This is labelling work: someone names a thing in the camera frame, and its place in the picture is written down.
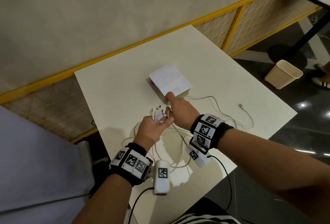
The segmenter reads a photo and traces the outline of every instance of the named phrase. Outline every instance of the black table leg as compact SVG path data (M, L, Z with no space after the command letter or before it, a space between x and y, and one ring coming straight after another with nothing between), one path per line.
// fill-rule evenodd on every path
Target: black table leg
M307 59L304 54L299 51L318 31L321 30L328 22L330 22L330 12L327 12L293 47L285 44L278 44L268 48L267 53L270 59L276 63L279 60L287 60L299 69L307 66Z

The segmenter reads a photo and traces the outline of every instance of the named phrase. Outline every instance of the hand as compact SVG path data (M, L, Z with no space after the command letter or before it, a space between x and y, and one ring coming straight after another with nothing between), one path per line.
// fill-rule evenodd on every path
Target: hand
M151 116L146 116L140 123L138 132L134 138L134 143L143 147L147 152L159 141L161 134L174 122L173 117L162 119L164 122L156 124Z
M165 98L171 104L171 108L166 107L165 114L168 117L173 117L174 123L177 126L190 131L192 124L200 116L200 113L189 101L186 101L184 98L175 97L172 92L168 92Z

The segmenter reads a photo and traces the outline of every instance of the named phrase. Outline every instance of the wristband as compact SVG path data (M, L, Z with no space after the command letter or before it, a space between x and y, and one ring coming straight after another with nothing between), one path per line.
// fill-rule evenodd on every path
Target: wristband
M190 144L207 154L211 148L217 148L219 140L226 131L233 129L222 119L211 114L200 115L193 123L190 132L193 134Z
M136 143L122 148L110 163L110 175L118 174L132 186L146 181L153 161L145 157L146 150Z

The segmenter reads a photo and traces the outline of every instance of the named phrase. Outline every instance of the person's left arm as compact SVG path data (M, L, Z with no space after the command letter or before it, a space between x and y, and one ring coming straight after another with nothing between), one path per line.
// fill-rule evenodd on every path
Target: person's left arm
M156 125L151 116L146 116L143 118L133 142L148 152L159 141L163 131L173 122L174 118L168 118L162 124ZM117 174L110 175L72 224L122 224L131 192L132 185L126 179Z

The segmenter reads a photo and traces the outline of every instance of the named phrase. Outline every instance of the person's right arm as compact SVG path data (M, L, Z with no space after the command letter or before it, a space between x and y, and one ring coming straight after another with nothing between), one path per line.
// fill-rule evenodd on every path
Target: person's right arm
M166 115L190 130L200 113L186 100L166 95ZM330 166L276 142L230 129L218 149L265 189L319 223L330 223Z

